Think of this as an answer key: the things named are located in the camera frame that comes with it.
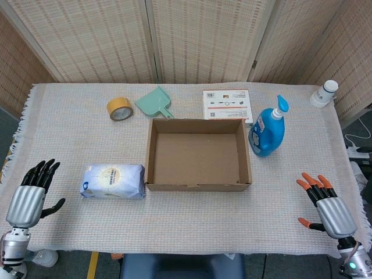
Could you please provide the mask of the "right silver orange-tipped robot hand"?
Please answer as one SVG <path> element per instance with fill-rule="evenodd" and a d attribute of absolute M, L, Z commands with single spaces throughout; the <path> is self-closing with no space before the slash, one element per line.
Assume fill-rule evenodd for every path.
<path fill-rule="evenodd" d="M 319 174 L 317 178 L 313 178 L 303 172 L 302 178 L 296 182 L 306 191 L 321 220 L 320 223 L 312 223 L 299 217 L 301 225 L 326 232 L 333 239 L 348 238 L 355 234 L 357 226 L 348 207 L 324 176 Z"/>

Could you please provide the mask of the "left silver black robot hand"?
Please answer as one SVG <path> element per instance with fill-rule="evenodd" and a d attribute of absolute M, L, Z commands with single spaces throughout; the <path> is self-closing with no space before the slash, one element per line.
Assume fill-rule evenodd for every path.
<path fill-rule="evenodd" d="M 60 163 L 41 161 L 30 169 L 13 194 L 6 221 L 16 228 L 34 227 L 40 219 L 56 213 L 66 202 L 61 198 L 51 208 L 44 208 L 45 197 Z"/>

